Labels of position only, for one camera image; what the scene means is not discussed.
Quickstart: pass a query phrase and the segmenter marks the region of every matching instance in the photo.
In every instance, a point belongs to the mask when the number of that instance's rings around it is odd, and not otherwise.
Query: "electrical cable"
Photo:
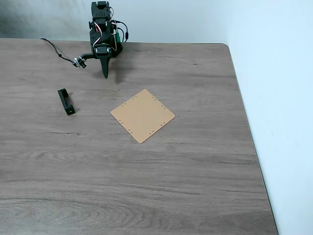
[[[95,23],[94,23],[94,26],[95,26],[95,28],[96,28],[96,31],[97,31],[97,29],[98,29],[97,32],[100,32],[100,37],[93,43],[92,48],[94,48],[94,45],[96,45],[96,43],[99,42],[100,38],[102,37],[102,31],[101,31],[99,25],[95,22]]]
[[[126,27],[126,33],[125,33],[125,41],[127,42],[127,40],[128,40],[128,27],[127,27],[127,25],[124,23],[124,22],[122,22],[122,21],[115,21],[116,23],[122,23],[125,27]]]
[[[116,37],[115,36],[113,36],[114,37],[114,41],[115,41],[115,49],[113,48],[113,47],[111,47],[113,50],[115,50],[115,51],[117,51],[117,43],[116,43]]]
[[[111,21],[113,19],[113,15],[114,15],[114,10],[111,6],[110,6],[110,13],[112,14],[111,19],[110,19],[110,21]]]
[[[113,25],[115,25],[115,33],[111,33],[111,35],[115,35],[115,34],[117,34],[117,24],[116,23],[113,23],[113,22],[111,22],[111,24],[113,24]]]
[[[74,61],[63,57],[62,54],[58,52],[58,50],[57,50],[57,48],[55,47],[55,45],[54,45],[52,42],[50,42],[48,39],[46,39],[46,38],[41,38],[41,39],[42,39],[42,40],[45,40],[45,41],[48,42],[51,46],[53,46],[55,52],[58,54],[58,56],[59,56],[60,58],[66,60],[66,61],[69,61],[69,62],[74,63]]]
[[[118,27],[117,29],[119,29],[119,30],[121,30],[121,31],[122,31],[122,33],[123,33],[123,40],[122,40],[122,42],[124,42],[124,37],[125,37],[124,30],[123,30],[123,29],[121,29],[120,27]]]

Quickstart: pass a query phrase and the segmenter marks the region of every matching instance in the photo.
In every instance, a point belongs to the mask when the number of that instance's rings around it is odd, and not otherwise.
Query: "black cable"
[[[123,42],[123,41],[124,41],[124,37],[125,37],[124,30],[123,30],[123,29],[121,29],[120,27],[118,27],[117,29],[119,29],[119,30],[121,30],[121,31],[123,32],[123,40],[122,40],[122,42]]]
[[[128,40],[128,27],[127,27],[127,25],[124,23],[124,22],[122,22],[122,21],[116,21],[117,23],[122,23],[125,27],[126,27],[126,34],[125,34],[125,41],[127,42],[127,40]]]
[[[74,63],[74,61],[72,61],[72,60],[70,60],[70,59],[67,59],[67,58],[63,57],[63,56],[62,56],[62,54],[60,54],[60,53],[58,52],[58,50],[57,50],[57,48],[55,47],[55,45],[54,45],[52,42],[50,42],[48,39],[46,39],[46,38],[41,38],[41,39],[42,39],[42,40],[45,40],[45,41],[46,41],[46,42],[48,42],[48,43],[50,43],[50,44],[51,44],[51,46],[53,46],[53,48],[54,48],[55,52],[59,55],[59,57],[60,57],[60,58],[62,58],[62,59],[64,59],[64,60],[67,60],[67,61],[69,61],[69,62]]]

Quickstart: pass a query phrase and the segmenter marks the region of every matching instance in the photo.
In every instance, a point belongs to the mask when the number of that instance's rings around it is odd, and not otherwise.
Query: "white wire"
[[[115,50],[115,51],[117,51],[117,43],[116,43],[116,38],[115,38],[115,36],[113,36],[114,37],[114,41],[115,41],[115,49],[114,48],[112,48],[113,50]]]
[[[114,10],[111,6],[110,6],[110,13],[112,14],[111,19],[110,19],[110,21],[111,21],[113,19],[113,15],[114,15]]]
[[[116,21],[113,19],[113,15],[114,15],[114,10],[112,7],[110,7],[110,13],[111,13],[111,19],[110,21],[114,21],[114,23],[111,23],[111,24],[114,24],[116,26],[116,30],[115,30],[115,33],[112,33],[111,35],[113,35],[114,37],[114,42],[115,42],[115,49],[112,48],[113,50],[117,51],[117,43],[116,43],[116,38],[115,38],[115,35],[117,34],[117,23]],[[99,25],[95,22],[94,23],[94,26],[100,31],[100,37],[93,43],[92,47],[94,48],[94,45],[97,44],[97,42],[100,40],[100,38],[102,37],[102,31],[101,31],[101,28],[99,27]]]
[[[100,38],[102,37],[102,31],[101,31],[99,25],[95,22],[95,23],[94,23],[94,26],[95,26],[96,28],[98,28],[98,30],[100,31],[100,37],[93,43],[93,45],[92,45],[93,48],[94,48],[94,45],[96,45],[96,43],[97,43],[97,42],[100,40]]]

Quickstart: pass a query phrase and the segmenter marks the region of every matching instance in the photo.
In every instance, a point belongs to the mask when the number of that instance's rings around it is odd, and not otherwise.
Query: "wood grain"
[[[108,79],[44,41],[0,52],[0,234],[276,234],[227,46],[128,43]],[[176,118],[138,144],[110,111],[142,89]]]

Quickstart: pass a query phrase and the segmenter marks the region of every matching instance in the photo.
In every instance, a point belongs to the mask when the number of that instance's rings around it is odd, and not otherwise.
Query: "black 3d-printed part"
[[[58,90],[58,93],[59,93],[59,96],[60,96],[60,99],[61,99],[61,101],[62,101],[64,110],[65,110],[65,112],[67,113],[67,115],[72,115],[72,114],[74,114],[74,113],[75,113],[75,110],[74,110],[74,108],[73,108],[73,105],[67,104],[67,101],[66,101],[66,98],[68,97],[68,93],[67,93],[66,89],[65,89],[65,88],[60,89],[60,90]]]
[[[91,53],[82,54],[75,58],[72,64],[75,67],[85,68],[85,61],[91,58],[99,59],[102,72],[105,78],[109,74],[109,61],[116,57],[123,49],[121,42],[115,37],[114,30],[117,30],[117,23],[122,23],[126,27],[125,39],[128,39],[128,28],[122,21],[112,19],[110,5],[108,1],[99,1],[91,3],[92,22],[89,22],[90,28],[90,46]]]

